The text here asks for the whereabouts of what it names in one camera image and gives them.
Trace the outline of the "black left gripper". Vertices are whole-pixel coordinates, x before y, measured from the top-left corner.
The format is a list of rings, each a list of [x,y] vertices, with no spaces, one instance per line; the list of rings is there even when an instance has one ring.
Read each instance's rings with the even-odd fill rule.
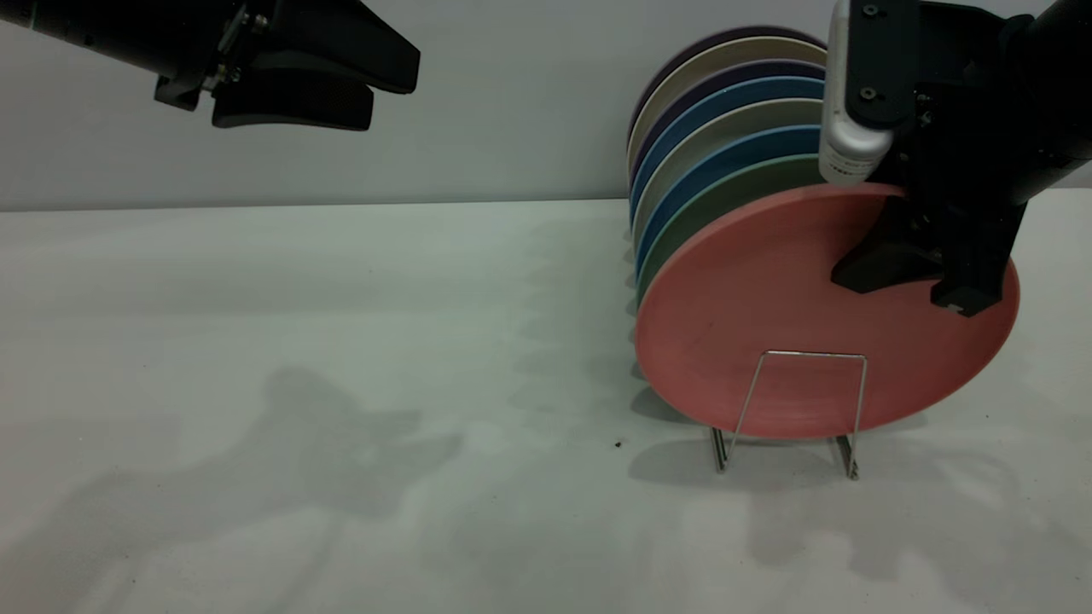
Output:
[[[156,1],[167,66],[154,101],[193,113],[214,98],[212,125],[302,125],[366,131],[368,85],[410,94],[422,52],[363,1]],[[273,66],[254,66],[273,23]]]

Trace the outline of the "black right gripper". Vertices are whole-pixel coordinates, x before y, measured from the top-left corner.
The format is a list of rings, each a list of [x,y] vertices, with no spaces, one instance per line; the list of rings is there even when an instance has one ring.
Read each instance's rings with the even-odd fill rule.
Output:
[[[870,294],[931,281],[933,306],[964,318],[1002,302],[1025,210],[1011,186],[1014,121],[1025,110],[1009,54],[1032,21],[972,7],[897,9],[898,152],[906,194],[886,199],[870,229],[832,269],[832,283]]]

